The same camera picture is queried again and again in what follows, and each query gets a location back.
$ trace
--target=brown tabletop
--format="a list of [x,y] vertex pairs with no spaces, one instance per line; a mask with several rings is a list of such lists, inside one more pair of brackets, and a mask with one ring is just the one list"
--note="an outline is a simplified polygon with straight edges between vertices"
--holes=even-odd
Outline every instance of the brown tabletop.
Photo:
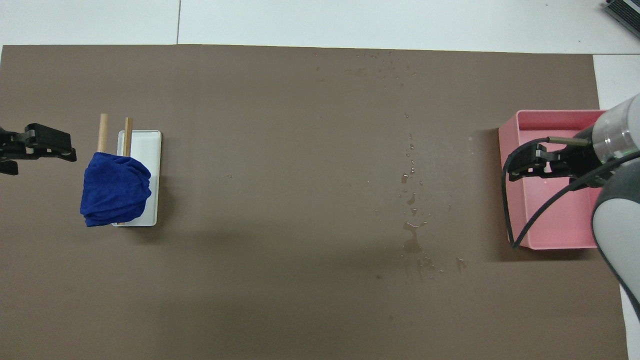
[[[586,55],[5,46],[0,125],[78,161],[0,176],[0,357],[624,359],[598,252],[500,200],[497,127],[597,107]],[[163,133],[155,227],[84,226],[101,112]]]

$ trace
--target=pink plastic container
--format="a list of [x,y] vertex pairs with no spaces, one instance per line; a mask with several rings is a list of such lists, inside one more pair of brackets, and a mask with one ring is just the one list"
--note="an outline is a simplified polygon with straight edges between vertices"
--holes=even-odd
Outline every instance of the pink plastic container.
[[[546,136],[573,137],[593,125],[604,110],[520,110],[499,129],[500,157],[519,145]],[[545,143],[549,151],[563,145]],[[507,199],[514,238],[551,196],[568,184],[569,179],[525,177],[507,180]],[[529,229],[521,246],[534,250],[595,248],[591,232],[591,213],[600,189],[586,188],[561,197]]]

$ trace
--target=wooden dowel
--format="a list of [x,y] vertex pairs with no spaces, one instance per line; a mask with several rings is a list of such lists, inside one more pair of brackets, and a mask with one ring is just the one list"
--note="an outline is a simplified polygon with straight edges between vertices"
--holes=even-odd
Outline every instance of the wooden dowel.
[[98,131],[98,152],[107,152],[107,128],[109,115],[100,114],[100,130]]
[[124,118],[124,149],[122,156],[131,156],[131,133],[133,132],[133,119]]

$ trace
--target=black vent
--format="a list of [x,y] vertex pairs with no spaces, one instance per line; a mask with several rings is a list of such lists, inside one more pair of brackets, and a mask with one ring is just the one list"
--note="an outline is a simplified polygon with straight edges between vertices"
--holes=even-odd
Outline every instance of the black vent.
[[[631,0],[638,6],[638,0]],[[625,0],[612,0],[604,8],[609,15],[640,38],[640,13]]]

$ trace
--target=black ribbed object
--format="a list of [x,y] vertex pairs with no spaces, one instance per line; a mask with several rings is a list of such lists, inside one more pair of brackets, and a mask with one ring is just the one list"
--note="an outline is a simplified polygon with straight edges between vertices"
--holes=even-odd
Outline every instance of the black ribbed object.
[[607,0],[604,11],[640,38],[640,0]]

